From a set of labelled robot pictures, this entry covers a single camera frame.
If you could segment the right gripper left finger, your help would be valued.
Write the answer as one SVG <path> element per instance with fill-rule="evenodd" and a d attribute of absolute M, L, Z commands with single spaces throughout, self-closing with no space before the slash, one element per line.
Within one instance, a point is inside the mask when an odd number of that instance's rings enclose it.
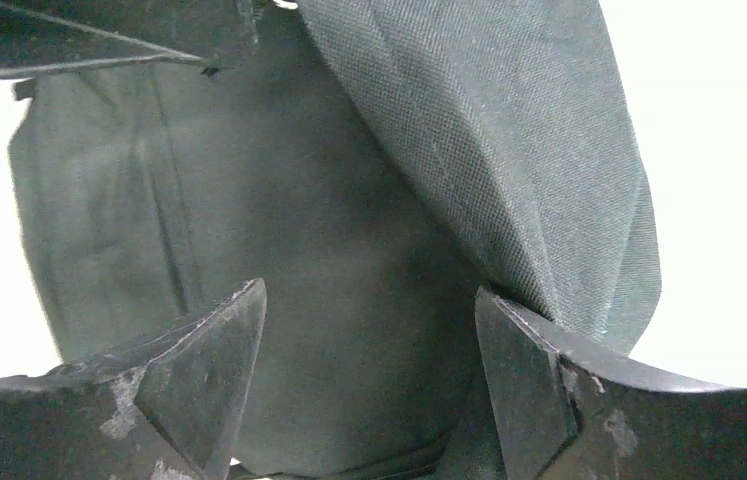
<path fill-rule="evenodd" d="M 164 334 L 0 378 L 0 479 L 223 479 L 266 312 L 260 279 Z"/>

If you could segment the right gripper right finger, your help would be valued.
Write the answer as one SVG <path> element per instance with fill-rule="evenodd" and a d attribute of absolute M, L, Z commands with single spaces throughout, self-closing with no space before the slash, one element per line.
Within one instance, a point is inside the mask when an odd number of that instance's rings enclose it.
<path fill-rule="evenodd" d="M 747 388 L 638 362 L 480 289 L 476 331 L 512 479 L 747 479 Z"/>

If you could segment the black student backpack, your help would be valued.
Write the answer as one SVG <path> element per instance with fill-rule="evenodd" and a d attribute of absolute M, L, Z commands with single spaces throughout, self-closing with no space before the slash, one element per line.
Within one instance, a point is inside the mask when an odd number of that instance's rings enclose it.
<path fill-rule="evenodd" d="M 252 472 L 478 450 L 481 285 L 624 355 L 659 302 L 596 1 L 0 1 L 0 77 L 64 361 L 264 282 Z"/>

